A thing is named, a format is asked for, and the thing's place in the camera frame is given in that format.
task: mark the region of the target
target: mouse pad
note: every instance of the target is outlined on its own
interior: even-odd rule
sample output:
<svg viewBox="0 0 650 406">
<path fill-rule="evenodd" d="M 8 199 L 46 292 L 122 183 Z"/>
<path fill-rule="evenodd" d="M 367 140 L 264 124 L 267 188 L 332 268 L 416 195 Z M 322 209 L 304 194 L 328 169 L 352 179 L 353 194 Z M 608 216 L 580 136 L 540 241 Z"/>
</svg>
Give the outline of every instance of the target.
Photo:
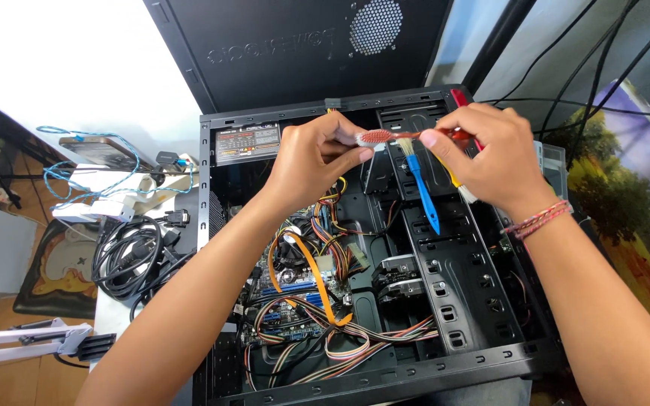
<svg viewBox="0 0 650 406">
<path fill-rule="evenodd" d="M 97 237 L 98 224 L 74 229 Z M 59 221 L 49 223 L 14 301 L 14 311 L 50 317 L 94 318 L 97 287 L 92 282 L 95 242 Z"/>
</svg>

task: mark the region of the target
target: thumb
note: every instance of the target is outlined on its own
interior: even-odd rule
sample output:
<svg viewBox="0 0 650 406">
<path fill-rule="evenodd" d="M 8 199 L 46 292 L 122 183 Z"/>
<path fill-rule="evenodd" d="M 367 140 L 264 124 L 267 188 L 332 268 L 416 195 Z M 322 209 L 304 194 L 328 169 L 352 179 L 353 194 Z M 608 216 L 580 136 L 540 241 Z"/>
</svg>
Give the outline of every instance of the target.
<svg viewBox="0 0 650 406">
<path fill-rule="evenodd" d="M 359 147 L 353 148 L 348 152 L 340 155 L 335 161 L 330 162 L 327 166 L 328 175 L 332 179 L 338 179 L 343 173 L 353 169 L 359 164 L 366 162 L 373 157 L 373 150 L 370 148 Z"/>
<path fill-rule="evenodd" d="M 471 169 L 473 161 L 447 136 L 436 130 L 427 129 L 420 134 L 419 140 L 436 157 L 440 158 L 458 179 L 462 180 Z"/>
</svg>

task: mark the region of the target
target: blue brush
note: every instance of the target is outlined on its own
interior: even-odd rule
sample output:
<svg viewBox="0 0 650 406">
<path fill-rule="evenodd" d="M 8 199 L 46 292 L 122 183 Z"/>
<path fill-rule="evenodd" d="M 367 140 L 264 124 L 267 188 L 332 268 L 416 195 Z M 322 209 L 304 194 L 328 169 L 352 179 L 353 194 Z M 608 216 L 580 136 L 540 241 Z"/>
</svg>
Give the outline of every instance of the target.
<svg viewBox="0 0 650 406">
<path fill-rule="evenodd" d="M 400 149 L 403 150 L 405 160 L 408 162 L 408 166 L 410 167 L 410 172 L 418 183 L 418 191 L 420 191 L 422 206 L 425 208 L 425 215 L 428 217 L 428 221 L 433 227 L 433 230 L 436 234 L 440 235 L 438 213 L 436 212 L 436 207 L 433 206 L 433 200 L 430 199 L 428 189 L 425 188 L 425 182 L 422 181 L 420 175 L 420 163 L 418 163 L 418 157 L 415 156 L 415 151 L 413 150 L 413 140 L 411 138 L 399 138 L 396 139 L 396 141 L 398 142 L 398 145 L 400 145 Z"/>
</svg>

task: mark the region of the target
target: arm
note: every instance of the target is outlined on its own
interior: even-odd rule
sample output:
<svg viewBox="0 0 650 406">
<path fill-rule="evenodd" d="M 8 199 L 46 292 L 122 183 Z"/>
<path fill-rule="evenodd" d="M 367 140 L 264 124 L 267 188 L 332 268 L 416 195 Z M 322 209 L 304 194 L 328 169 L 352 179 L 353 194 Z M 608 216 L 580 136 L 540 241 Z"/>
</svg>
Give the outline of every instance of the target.
<svg viewBox="0 0 650 406">
<path fill-rule="evenodd" d="M 519 223 L 558 199 L 538 169 L 528 120 L 512 108 L 459 108 L 438 122 L 484 145 L 470 160 L 439 132 L 421 141 L 475 196 Z M 526 238 L 576 383 L 589 404 L 650 405 L 650 316 L 568 215 Z"/>
<path fill-rule="evenodd" d="M 170 401 L 210 351 L 285 217 L 373 156 L 372 150 L 343 144 L 354 144 L 354 134 L 363 131 L 339 113 L 287 127 L 265 187 L 134 319 L 87 377 L 77 404 Z"/>
</svg>

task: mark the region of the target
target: hand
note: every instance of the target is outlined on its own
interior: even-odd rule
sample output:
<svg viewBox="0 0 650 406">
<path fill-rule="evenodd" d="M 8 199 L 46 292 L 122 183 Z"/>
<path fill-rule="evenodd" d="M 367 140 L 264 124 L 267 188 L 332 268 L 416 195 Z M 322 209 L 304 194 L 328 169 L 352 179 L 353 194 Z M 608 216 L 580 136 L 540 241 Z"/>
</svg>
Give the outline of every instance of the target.
<svg viewBox="0 0 650 406">
<path fill-rule="evenodd" d="M 315 203 L 338 177 L 373 157 L 370 148 L 354 148 L 355 135 L 365 131 L 336 111 L 286 127 L 263 192 L 285 215 Z"/>
<path fill-rule="evenodd" d="M 438 120 L 436 128 L 462 127 L 483 145 L 472 160 L 448 137 L 425 130 L 420 141 L 446 163 L 483 201 L 504 209 L 515 222 L 553 205 L 557 198 L 538 167 L 527 119 L 513 108 L 501 111 L 471 103 Z"/>
</svg>

